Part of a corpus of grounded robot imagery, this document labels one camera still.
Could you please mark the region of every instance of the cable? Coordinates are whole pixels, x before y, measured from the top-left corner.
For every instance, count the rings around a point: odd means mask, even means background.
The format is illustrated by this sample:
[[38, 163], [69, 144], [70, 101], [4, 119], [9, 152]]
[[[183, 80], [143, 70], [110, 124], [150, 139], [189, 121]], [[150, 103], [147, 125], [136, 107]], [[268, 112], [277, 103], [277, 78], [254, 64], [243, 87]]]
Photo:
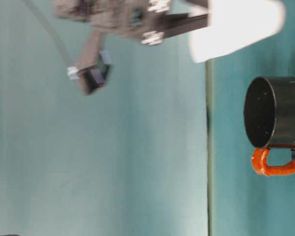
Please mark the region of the cable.
[[35, 5], [32, 0], [21, 0], [24, 5], [30, 10], [30, 12], [37, 18], [39, 23], [42, 25], [44, 30], [48, 33], [48, 35], [52, 38], [53, 42], [55, 43], [56, 48], [61, 54], [61, 57], [66, 64], [67, 67], [73, 65], [73, 60], [64, 45], [63, 40], [61, 39], [60, 35], [54, 29], [52, 24], [48, 21], [44, 13]]

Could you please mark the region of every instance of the black object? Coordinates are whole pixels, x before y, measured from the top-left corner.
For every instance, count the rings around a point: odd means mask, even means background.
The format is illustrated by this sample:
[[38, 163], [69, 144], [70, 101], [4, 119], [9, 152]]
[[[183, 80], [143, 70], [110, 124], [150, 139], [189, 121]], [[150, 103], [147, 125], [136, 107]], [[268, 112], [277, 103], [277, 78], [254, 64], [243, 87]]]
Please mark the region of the black object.
[[256, 148], [295, 148], [295, 77], [258, 77], [248, 88], [244, 119]]
[[100, 51], [97, 66], [92, 66], [78, 72], [78, 82], [85, 95], [104, 87], [111, 69], [107, 51]]

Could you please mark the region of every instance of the blurry robot arm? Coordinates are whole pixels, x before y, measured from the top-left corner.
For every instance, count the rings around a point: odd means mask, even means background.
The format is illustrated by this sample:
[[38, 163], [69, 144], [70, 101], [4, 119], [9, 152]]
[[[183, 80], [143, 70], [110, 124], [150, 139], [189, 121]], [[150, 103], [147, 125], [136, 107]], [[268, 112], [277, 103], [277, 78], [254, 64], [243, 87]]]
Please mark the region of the blurry robot arm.
[[85, 95], [91, 94], [96, 89], [104, 86], [105, 83], [105, 78], [102, 78], [97, 69], [102, 37], [102, 32], [93, 30], [77, 62], [77, 81]]

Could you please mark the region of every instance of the mug handle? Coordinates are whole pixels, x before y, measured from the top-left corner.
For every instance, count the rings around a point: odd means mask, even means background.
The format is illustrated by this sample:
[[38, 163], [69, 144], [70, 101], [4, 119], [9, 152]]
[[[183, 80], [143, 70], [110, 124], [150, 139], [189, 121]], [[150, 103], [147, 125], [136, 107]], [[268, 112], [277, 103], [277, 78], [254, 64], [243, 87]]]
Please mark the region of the mug handle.
[[291, 149], [292, 160], [284, 166], [268, 166], [266, 158], [270, 149], [256, 149], [251, 157], [255, 172], [264, 176], [287, 176], [295, 173], [295, 148]]

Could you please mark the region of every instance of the teal tablecloth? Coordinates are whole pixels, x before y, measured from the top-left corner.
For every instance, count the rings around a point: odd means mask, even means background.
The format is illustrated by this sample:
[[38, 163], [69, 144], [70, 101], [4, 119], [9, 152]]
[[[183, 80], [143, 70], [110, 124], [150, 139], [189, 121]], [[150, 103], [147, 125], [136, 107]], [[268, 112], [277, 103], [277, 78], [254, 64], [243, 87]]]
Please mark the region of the teal tablecloth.
[[[90, 27], [34, 2], [76, 58]], [[108, 36], [110, 80], [84, 97], [37, 19], [0, 0], [0, 235], [207, 235], [205, 66], [187, 42]]]

